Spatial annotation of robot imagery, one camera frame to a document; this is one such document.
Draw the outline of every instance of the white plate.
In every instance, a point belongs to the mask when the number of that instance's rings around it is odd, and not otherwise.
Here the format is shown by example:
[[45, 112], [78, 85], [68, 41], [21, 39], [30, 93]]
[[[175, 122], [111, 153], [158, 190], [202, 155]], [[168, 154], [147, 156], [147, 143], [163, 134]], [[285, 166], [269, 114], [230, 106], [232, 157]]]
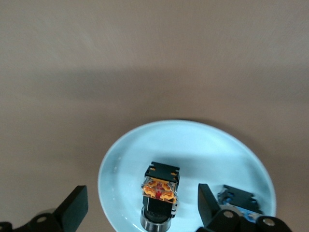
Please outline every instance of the white plate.
[[271, 179], [249, 148], [217, 128], [166, 120], [128, 132], [103, 159], [98, 194], [105, 215], [117, 232], [145, 231], [140, 224], [140, 186], [152, 161], [180, 167], [178, 212], [168, 232], [194, 232], [203, 225], [197, 209], [199, 183], [207, 183], [215, 196], [223, 184], [252, 192], [262, 211], [275, 216]]

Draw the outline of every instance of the beige surface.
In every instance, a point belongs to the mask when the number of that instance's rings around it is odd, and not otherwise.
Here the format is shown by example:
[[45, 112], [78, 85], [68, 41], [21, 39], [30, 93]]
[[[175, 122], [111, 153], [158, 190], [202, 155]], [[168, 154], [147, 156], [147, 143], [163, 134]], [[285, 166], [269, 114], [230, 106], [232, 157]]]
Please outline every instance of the beige surface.
[[309, 228], [309, 2], [0, 1], [0, 220], [88, 185], [79, 232], [112, 232], [97, 174], [128, 130], [188, 118], [242, 140], [277, 216]]

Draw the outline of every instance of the red marking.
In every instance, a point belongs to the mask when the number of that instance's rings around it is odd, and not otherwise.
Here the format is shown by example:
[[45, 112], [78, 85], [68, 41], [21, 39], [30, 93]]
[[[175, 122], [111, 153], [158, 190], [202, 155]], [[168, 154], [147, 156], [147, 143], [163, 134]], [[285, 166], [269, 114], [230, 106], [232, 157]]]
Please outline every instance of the red marking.
[[160, 196], [161, 196], [161, 194], [162, 194], [161, 190], [162, 190], [162, 183], [159, 182], [159, 183], [156, 185], [156, 192], [155, 192], [155, 197], [156, 197], [156, 198], [160, 198]]

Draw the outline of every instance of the silver metal ring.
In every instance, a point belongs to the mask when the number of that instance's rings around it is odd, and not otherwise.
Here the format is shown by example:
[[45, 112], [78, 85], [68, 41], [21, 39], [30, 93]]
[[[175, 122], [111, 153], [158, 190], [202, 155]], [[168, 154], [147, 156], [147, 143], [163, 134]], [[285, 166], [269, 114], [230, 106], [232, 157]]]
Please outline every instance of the silver metal ring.
[[165, 222], [162, 223], [154, 223], [145, 217], [144, 210], [145, 208], [143, 207], [140, 213], [140, 223], [146, 231], [166, 232], [170, 228], [171, 218], [168, 218]]

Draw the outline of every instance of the screw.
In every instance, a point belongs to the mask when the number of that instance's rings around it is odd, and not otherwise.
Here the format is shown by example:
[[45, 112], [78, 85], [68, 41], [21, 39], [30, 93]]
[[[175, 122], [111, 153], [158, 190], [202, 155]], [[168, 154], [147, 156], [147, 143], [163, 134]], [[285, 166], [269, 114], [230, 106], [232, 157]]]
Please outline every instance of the screw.
[[275, 222], [273, 220], [271, 220], [270, 218], [265, 218], [263, 219], [263, 222], [268, 225], [268, 226], [274, 226], [276, 225]]
[[47, 217], [40, 217], [37, 219], [37, 223], [44, 222], [46, 219]]
[[227, 218], [232, 218], [234, 216], [234, 214], [231, 211], [225, 211], [224, 216], [226, 216]]

